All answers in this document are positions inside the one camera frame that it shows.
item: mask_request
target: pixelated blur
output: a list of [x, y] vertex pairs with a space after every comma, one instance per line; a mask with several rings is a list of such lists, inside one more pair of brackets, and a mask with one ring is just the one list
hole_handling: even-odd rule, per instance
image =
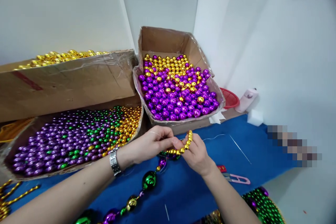
[[317, 147], [307, 146], [306, 139], [298, 139], [297, 133], [288, 132], [287, 126], [269, 125], [267, 138], [273, 146], [282, 147], [284, 153], [292, 154], [297, 167], [316, 167], [316, 161], [322, 160], [322, 154], [317, 153]]

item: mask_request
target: cardboard box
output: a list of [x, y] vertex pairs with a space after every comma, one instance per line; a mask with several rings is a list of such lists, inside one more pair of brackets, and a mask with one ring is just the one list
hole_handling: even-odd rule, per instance
[[0, 122], [36, 117], [135, 95], [134, 50], [76, 59], [20, 71], [0, 66]]
[[209, 86], [210, 92], [216, 92], [217, 93], [217, 100], [219, 102], [218, 108], [213, 111], [212, 113], [208, 115], [202, 115], [198, 118], [188, 118], [181, 121], [158, 121], [154, 119], [154, 116], [150, 112], [149, 108], [147, 107], [147, 104], [144, 99], [144, 94], [141, 90], [141, 84], [138, 80], [138, 76], [143, 74], [143, 71], [140, 69], [140, 67], [136, 66], [133, 69], [133, 80], [135, 84], [135, 89], [137, 90], [138, 94], [140, 95], [140, 99], [142, 102], [142, 105], [149, 117], [149, 120], [151, 122], [152, 126], [159, 125], [159, 126], [165, 126], [170, 127], [173, 130], [174, 135], [182, 134], [184, 132], [187, 132], [188, 130], [195, 130], [197, 128], [203, 128], [208, 126], [209, 123], [209, 117], [213, 116], [214, 114], [218, 113], [224, 106], [225, 106], [225, 98], [223, 96], [223, 93], [221, 92], [219, 86], [216, 84], [214, 79], [210, 77], [206, 84]]
[[139, 66], [143, 70], [142, 59], [148, 53], [157, 56], [177, 57], [185, 54], [194, 67], [208, 69], [214, 77], [206, 56], [191, 33], [163, 28], [142, 26], [139, 40]]
[[[119, 100], [113, 100], [107, 103], [98, 104], [94, 106], [85, 107], [83, 109], [89, 109], [89, 110], [98, 110], [98, 109], [112, 109], [116, 105], [121, 105], [125, 107], [137, 107], [141, 106], [141, 101], [138, 95], [119, 99]], [[28, 181], [28, 180], [34, 180], [34, 179], [42, 179], [45, 177], [51, 177], [58, 174], [65, 174], [65, 173], [71, 173], [75, 172], [77, 170], [80, 170], [89, 164], [91, 164], [93, 161], [81, 164], [81, 165], [73, 165], [69, 166], [66, 169], [55, 171], [52, 173], [43, 174], [41, 176], [36, 177], [24, 177], [22, 175], [16, 174], [12, 172], [12, 162], [17, 149], [21, 146], [25, 146], [28, 144], [28, 138], [30, 136], [33, 136], [35, 132], [39, 131], [41, 127], [48, 122], [51, 122], [53, 117], [57, 116], [58, 113], [55, 114], [49, 114], [49, 115], [43, 115], [40, 117], [36, 117], [8, 146], [5, 150], [3, 150], [3, 153], [0, 156], [0, 168], [5, 173], [8, 178], [16, 180], [16, 181]], [[144, 108], [142, 107], [141, 110], [141, 116], [139, 120], [138, 127], [135, 132], [134, 138], [132, 138], [130, 141], [134, 140], [135, 138], [143, 135], [146, 131], [146, 122], [144, 122]]]

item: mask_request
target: blue cloth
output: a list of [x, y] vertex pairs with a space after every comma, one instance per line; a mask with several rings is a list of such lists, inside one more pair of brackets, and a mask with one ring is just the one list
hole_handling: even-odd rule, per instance
[[[228, 173], [247, 177], [251, 181], [250, 185], [231, 183], [242, 195], [296, 165], [290, 154], [283, 153], [282, 147], [274, 146], [273, 141], [267, 138], [266, 131], [265, 125], [255, 127], [248, 124], [247, 115], [242, 115], [225, 121], [221, 125], [197, 129], [194, 133], [199, 134], [202, 139], [217, 136], [215, 139], [204, 141], [208, 154], [216, 164], [225, 165]], [[106, 188], [92, 202], [90, 208], [100, 211], [102, 218], [110, 208], [124, 207], [132, 194], [139, 194], [143, 175], [149, 170], [154, 170], [158, 160], [158, 157], [155, 157], [126, 170], [125, 173], [128, 175], [118, 178]], [[42, 186], [14, 203], [11, 206], [12, 210], [17, 210], [69, 176], [65, 174], [24, 182], [9, 199], [19, 196], [37, 184]], [[202, 178], [188, 167], [183, 158], [180, 158], [167, 162], [164, 172], [158, 175], [154, 190], [147, 192], [138, 202], [136, 209], [120, 219], [118, 223], [189, 224], [216, 208], [215, 200]]]

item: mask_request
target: red basket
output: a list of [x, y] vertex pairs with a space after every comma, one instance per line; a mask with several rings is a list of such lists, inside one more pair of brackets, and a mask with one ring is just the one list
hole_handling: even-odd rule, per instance
[[224, 97], [225, 97], [225, 109], [229, 109], [232, 107], [237, 107], [239, 105], [238, 97], [232, 93], [230, 90], [220, 88]]

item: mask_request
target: wristwatch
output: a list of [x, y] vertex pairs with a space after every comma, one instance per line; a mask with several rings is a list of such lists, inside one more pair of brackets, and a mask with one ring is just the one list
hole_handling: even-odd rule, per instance
[[119, 148], [114, 148], [110, 153], [110, 165], [112, 168], [112, 171], [114, 172], [114, 176], [117, 176], [121, 173], [120, 166], [117, 161], [117, 150]]

